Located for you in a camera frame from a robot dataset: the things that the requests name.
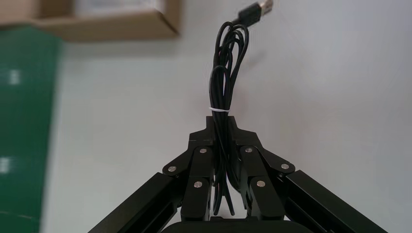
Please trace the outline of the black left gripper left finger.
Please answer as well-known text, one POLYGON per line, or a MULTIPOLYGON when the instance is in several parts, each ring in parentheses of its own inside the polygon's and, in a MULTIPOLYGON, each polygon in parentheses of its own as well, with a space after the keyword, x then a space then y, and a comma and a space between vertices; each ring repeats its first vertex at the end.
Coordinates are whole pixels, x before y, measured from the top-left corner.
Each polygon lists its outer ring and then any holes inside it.
POLYGON ((208 221, 214 176, 214 121, 206 117, 206 128, 189 135, 188 148, 163 167, 175 178, 173 192, 181 204, 182 221, 208 221))

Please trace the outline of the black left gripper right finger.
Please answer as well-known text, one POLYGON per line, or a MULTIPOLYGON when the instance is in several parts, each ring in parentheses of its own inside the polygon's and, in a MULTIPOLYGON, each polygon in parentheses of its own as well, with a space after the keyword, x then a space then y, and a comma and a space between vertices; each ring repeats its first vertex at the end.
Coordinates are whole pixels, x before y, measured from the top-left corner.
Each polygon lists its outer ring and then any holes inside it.
POLYGON ((266 150, 255 132, 240 129, 229 117, 229 165, 240 186, 248 217, 282 220, 285 215, 282 177, 295 171, 289 161, 266 150))

